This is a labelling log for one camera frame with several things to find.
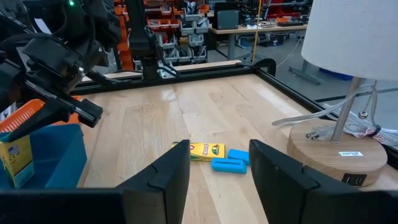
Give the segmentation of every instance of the yellow crayon box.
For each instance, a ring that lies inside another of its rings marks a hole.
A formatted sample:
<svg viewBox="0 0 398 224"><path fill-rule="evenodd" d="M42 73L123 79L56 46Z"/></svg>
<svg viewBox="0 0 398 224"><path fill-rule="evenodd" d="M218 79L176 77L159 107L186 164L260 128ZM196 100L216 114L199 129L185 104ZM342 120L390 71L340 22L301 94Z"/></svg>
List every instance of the yellow crayon box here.
<svg viewBox="0 0 398 224"><path fill-rule="evenodd" d="M211 161L212 158L225 157L225 145L218 143L200 143L191 142L191 160L192 161Z"/></svg>
<svg viewBox="0 0 398 224"><path fill-rule="evenodd" d="M20 189L34 174L29 135L13 142L0 141L0 156L10 185Z"/></svg>

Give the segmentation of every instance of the lamp shade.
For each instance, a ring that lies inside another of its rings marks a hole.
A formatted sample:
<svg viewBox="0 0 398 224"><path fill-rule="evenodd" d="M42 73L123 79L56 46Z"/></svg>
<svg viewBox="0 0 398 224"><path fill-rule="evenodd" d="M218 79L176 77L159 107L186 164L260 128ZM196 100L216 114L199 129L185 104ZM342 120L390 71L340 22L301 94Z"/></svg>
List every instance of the lamp shade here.
<svg viewBox="0 0 398 224"><path fill-rule="evenodd" d="M398 80L398 0L314 0L302 48L320 68Z"/></svg>

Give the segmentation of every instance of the table lamp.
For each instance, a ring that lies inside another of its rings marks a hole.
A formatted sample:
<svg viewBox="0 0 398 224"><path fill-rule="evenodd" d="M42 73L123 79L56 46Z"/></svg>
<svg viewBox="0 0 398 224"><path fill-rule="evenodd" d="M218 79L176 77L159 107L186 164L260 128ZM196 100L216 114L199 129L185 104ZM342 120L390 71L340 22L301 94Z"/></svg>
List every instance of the table lamp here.
<svg viewBox="0 0 398 224"><path fill-rule="evenodd" d="M363 78L398 80L398 2L396 0L314 0L302 48L305 60L332 72L353 76L347 96ZM289 136L288 155L353 186L377 180L387 154L373 138L343 132L354 97L342 107L337 123L316 119L296 124ZM359 114L366 118L366 112ZM307 138L314 128L335 125L322 141Z"/></svg>

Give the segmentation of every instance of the workbench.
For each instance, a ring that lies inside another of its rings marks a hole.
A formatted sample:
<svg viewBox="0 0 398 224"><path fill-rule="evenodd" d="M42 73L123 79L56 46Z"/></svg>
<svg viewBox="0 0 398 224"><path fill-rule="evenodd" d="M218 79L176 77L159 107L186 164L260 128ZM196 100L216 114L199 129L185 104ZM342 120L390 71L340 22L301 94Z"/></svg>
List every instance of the workbench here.
<svg viewBox="0 0 398 224"><path fill-rule="evenodd" d="M258 31L258 33L265 33L265 32L287 32L287 31L295 31L295 30L305 30L307 29L307 25L302 26L290 26L290 27L270 27L270 28L263 28L258 27L250 28L244 27L240 25L237 29L228 29L228 30L218 30L214 28L210 28L210 31L219 35L219 34L228 34L228 53L227 59L234 60L235 59L235 45L236 45L236 35L238 34L254 34Z"/></svg>
<svg viewBox="0 0 398 224"><path fill-rule="evenodd" d="M227 149L245 151L250 139L258 139L286 153L290 128L273 127L271 122L309 114L250 74L85 97L102 106L104 112L95 128L81 127L88 156L80 180L84 187L114 187L182 139L225 143ZM361 188L374 189L397 190L398 172L386 166L375 184ZM191 162L183 223L267 223L250 169L247 174L222 173L214 172L209 162Z"/></svg>

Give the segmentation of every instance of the wooden lamp base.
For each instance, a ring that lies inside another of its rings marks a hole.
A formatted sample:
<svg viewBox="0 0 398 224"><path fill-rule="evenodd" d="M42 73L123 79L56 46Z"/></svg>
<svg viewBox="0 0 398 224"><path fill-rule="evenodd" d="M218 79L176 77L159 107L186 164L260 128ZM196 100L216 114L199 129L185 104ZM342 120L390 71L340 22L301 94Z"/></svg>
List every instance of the wooden lamp base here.
<svg viewBox="0 0 398 224"><path fill-rule="evenodd" d="M343 133L339 143L306 138L305 135L312 133L313 128L333 123L335 122L316 119L296 124L290 131L287 154L355 187L367 186L377 181L382 168L387 164L387 154L375 139L356 138L347 133Z"/></svg>

